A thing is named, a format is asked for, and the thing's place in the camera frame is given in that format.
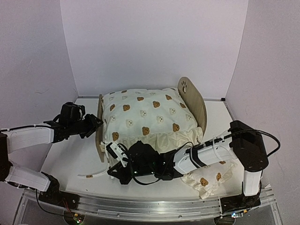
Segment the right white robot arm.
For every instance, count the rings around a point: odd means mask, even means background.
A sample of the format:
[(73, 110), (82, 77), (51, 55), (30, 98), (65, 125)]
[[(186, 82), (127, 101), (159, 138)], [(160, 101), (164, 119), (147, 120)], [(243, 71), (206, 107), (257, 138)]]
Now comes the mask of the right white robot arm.
[(242, 192), (222, 197), (220, 203), (223, 214), (239, 213), (261, 204), (261, 175), (269, 164), (262, 134), (262, 131), (235, 120), (227, 131), (216, 138), (198, 145), (184, 144), (162, 154), (141, 141), (130, 148), (112, 142), (106, 150), (118, 163), (107, 173), (122, 185), (127, 185), (131, 180), (142, 185), (138, 176), (153, 175), (158, 181), (173, 180), (195, 169), (237, 159), (244, 167)]

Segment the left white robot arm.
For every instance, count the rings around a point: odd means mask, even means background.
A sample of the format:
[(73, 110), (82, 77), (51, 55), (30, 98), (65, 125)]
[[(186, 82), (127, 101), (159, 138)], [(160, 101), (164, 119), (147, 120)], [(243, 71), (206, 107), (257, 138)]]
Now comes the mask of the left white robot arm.
[(59, 181), (44, 172), (36, 172), (9, 160), (9, 154), (41, 144), (54, 144), (73, 135), (88, 138), (103, 121), (94, 114), (87, 114), (83, 105), (65, 103), (60, 113), (42, 124), (5, 128), (0, 131), (0, 180), (15, 187), (29, 188), (37, 199), (51, 205), (76, 209), (79, 195), (60, 190)]

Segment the small bear print pillow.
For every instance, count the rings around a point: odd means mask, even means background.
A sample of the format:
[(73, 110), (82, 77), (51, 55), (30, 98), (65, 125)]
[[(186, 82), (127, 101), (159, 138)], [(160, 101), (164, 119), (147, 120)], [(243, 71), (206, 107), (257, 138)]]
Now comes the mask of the small bear print pillow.
[(206, 199), (214, 196), (220, 185), (233, 176), (237, 166), (232, 160), (220, 161), (184, 174), (181, 180), (198, 191), (201, 199)]

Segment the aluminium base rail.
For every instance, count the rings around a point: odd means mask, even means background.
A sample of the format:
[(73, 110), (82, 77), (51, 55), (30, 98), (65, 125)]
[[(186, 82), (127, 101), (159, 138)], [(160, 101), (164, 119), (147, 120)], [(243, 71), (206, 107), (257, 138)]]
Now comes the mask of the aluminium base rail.
[(224, 198), (207, 200), (134, 200), (103, 198), (91, 195), (78, 195), (67, 202), (64, 198), (57, 205), (46, 203), (41, 196), (36, 196), (32, 190), (25, 190), (24, 197), (62, 210), (64, 217), (94, 216), (106, 219), (150, 222), (194, 221), (216, 217), (239, 218), (247, 212), (258, 212), (259, 208), (270, 206), (277, 209), (277, 203), (272, 189), (263, 188), (259, 200), (253, 206), (233, 209), (233, 204), (225, 203)]

